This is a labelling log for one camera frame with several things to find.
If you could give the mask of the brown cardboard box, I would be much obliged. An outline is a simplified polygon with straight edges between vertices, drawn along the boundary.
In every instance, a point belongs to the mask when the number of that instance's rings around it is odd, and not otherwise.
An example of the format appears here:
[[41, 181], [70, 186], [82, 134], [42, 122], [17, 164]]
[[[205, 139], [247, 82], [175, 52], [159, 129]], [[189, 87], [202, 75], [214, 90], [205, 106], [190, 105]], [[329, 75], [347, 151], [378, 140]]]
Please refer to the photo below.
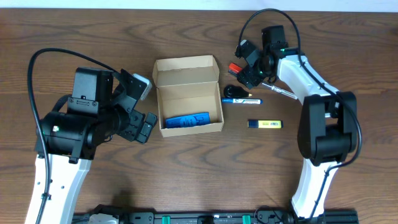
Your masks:
[[[224, 117], [219, 86], [220, 70], [212, 55], [158, 59], [152, 78], [157, 92], [159, 129], [163, 137], [219, 132]], [[168, 128], [166, 120], [208, 113], [210, 123]]]

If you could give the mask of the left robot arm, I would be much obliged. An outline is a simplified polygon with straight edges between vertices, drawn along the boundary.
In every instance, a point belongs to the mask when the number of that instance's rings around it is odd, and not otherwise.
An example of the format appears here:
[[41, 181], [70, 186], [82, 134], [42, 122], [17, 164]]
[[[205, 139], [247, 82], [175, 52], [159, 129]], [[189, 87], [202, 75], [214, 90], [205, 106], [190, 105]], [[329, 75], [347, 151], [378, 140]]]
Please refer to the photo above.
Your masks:
[[72, 94], [60, 98], [39, 121], [26, 223], [71, 223], [96, 148], [115, 134], [147, 142], [157, 117], [134, 108], [151, 87], [148, 79], [125, 70], [77, 68]]

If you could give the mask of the blue plastic holder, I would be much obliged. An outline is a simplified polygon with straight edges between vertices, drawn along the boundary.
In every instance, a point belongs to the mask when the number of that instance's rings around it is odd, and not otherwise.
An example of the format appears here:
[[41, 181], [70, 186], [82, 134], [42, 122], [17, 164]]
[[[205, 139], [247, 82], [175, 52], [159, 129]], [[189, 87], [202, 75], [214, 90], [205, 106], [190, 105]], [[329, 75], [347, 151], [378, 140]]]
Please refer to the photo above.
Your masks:
[[194, 126], [203, 126], [210, 124], [209, 112], [188, 114], [184, 116], [177, 116], [173, 118], [167, 118], [165, 120], [165, 127], [170, 128], [190, 128]]

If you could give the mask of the yellow highlighter with blue cap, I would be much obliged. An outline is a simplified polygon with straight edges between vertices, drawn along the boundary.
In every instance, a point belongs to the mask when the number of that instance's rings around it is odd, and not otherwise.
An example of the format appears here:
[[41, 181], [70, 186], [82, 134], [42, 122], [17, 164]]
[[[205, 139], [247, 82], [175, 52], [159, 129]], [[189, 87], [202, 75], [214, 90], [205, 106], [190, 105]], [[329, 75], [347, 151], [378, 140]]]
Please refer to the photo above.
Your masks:
[[263, 129], [282, 129], [283, 121], [281, 120], [258, 120], [258, 119], [249, 119], [248, 127], [249, 128], [263, 128]]

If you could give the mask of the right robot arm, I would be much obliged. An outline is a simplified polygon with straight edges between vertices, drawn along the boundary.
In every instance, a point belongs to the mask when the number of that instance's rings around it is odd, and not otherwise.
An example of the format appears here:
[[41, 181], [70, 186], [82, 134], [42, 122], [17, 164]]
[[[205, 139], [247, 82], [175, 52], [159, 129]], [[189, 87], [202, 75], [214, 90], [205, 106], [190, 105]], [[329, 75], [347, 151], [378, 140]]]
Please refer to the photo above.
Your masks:
[[356, 116], [356, 97], [339, 91], [311, 67], [300, 47], [289, 47], [283, 26], [262, 30], [259, 50], [239, 39], [235, 55], [247, 65], [237, 73], [248, 89], [264, 81], [284, 82], [302, 104], [297, 142], [303, 166], [298, 187], [290, 200], [284, 223], [342, 222], [344, 213], [327, 215], [323, 204], [333, 176], [348, 166], [348, 154], [359, 153], [361, 128]]

